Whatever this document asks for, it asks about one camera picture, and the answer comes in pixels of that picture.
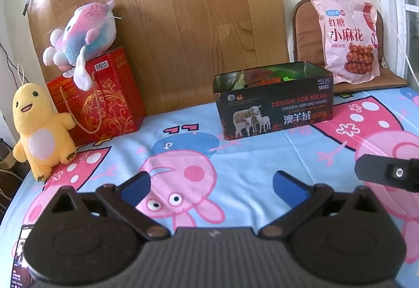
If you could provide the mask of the orange red snack packet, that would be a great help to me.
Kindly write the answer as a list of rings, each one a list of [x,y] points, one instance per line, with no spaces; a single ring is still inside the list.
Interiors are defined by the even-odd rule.
[[[246,87],[257,87],[281,82],[281,78],[274,75],[273,71],[268,68],[253,68],[245,70],[244,75]]]

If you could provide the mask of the black sheep-print storage box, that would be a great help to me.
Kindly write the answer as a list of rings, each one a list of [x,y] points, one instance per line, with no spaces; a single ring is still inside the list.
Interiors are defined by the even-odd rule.
[[[309,62],[284,63],[305,77],[274,85],[228,90],[234,73],[214,77],[213,94],[227,140],[317,124],[332,118],[333,74]]]

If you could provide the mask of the red gift bag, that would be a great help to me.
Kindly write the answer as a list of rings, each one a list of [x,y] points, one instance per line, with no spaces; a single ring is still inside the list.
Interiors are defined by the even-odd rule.
[[[122,47],[87,62],[93,85],[80,90],[68,71],[47,83],[56,109],[71,113],[76,126],[69,131],[76,146],[136,132],[146,108]]]

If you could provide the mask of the pink snack bag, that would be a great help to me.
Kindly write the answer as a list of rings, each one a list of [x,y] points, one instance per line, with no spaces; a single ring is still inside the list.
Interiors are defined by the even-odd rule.
[[[358,85],[380,75],[376,7],[367,0],[311,0],[319,18],[325,69],[334,83]]]

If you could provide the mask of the wooden headboard panel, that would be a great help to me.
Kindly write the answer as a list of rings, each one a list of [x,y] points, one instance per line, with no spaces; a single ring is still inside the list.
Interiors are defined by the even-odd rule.
[[[41,55],[75,9],[109,0],[31,0]],[[123,46],[150,115],[211,102],[215,75],[289,60],[283,0],[115,0]]]

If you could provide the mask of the Peppa Pig blue blanket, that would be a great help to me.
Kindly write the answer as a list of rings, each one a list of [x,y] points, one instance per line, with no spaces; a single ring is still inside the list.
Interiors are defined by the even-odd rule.
[[[258,229],[288,210],[276,195],[279,170],[338,192],[360,185],[354,171],[364,154],[418,157],[418,94],[408,87],[339,95],[330,121],[226,141],[217,107],[206,104],[144,120],[139,131],[78,149],[45,183],[27,174],[1,214],[1,286],[11,287],[21,257],[21,227],[36,222],[59,187],[92,192],[120,185],[145,170],[164,189],[176,187],[180,209],[154,199],[149,212],[180,226]]]

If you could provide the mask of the black smartphone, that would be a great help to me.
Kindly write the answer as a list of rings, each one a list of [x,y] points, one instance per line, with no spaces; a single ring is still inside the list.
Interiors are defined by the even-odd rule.
[[[33,225],[23,225],[19,239],[13,251],[14,261],[11,270],[11,288],[28,288],[33,283],[33,277],[23,254],[25,242],[33,229]]]

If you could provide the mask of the yellow plush duck toy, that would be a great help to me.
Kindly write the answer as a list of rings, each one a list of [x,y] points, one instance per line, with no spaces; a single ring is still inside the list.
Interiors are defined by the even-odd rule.
[[[69,113],[55,113],[48,94],[36,83],[26,83],[16,90],[12,108],[19,133],[14,158],[30,165],[37,182],[45,182],[53,167],[67,165],[75,158],[77,148],[69,130],[76,123]]]

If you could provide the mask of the pink blue plush toy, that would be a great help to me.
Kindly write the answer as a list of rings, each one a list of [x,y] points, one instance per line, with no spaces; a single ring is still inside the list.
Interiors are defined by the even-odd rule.
[[[50,43],[43,51],[44,65],[56,65],[61,71],[73,70],[73,81],[78,89],[88,91],[93,80],[86,63],[106,52],[117,36],[113,13],[116,3],[93,2],[77,8],[64,29],[54,29]]]

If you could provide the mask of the green snack packet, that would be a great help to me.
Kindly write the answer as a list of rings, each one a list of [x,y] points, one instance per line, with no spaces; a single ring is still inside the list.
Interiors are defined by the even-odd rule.
[[[273,71],[273,74],[281,78],[281,82],[287,82],[291,80],[300,80],[305,77],[303,71],[294,70],[286,66],[267,66],[263,68],[268,68]],[[245,86],[245,75],[244,71],[239,71],[234,73],[234,76],[231,76],[228,80],[225,81],[225,85],[228,90],[242,90],[245,88],[250,88]]]

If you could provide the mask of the white window frame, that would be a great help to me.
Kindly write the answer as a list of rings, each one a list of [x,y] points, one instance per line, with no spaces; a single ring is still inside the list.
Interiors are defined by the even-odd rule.
[[[418,90],[418,0],[380,0],[385,13],[384,60]]]

